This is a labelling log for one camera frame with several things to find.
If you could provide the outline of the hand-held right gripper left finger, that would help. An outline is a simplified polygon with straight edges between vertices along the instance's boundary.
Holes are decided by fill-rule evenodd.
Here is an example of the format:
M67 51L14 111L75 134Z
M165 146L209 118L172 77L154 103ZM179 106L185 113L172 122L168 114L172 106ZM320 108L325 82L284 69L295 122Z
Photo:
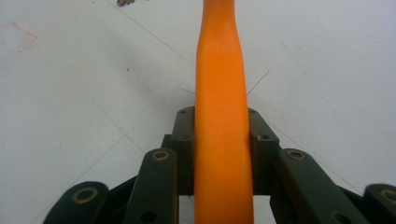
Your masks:
M189 106L177 112L171 134L163 138L162 147L177 154L178 194L194 194L194 107Z

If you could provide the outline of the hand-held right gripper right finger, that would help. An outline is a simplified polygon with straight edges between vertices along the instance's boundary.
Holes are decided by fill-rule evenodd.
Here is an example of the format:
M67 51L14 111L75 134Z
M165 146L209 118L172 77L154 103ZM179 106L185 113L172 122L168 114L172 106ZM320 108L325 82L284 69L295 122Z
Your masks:
M279 151L279 139L260 113L248 110L253 193L271 195L274 184L273 161Z

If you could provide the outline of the orange handled grey brush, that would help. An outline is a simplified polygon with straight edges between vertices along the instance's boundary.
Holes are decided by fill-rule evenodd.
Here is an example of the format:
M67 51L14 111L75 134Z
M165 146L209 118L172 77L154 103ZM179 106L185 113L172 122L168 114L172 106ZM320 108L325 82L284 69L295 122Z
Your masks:
M234 0L203 0L194 130L194 223L253 224L247 92Z

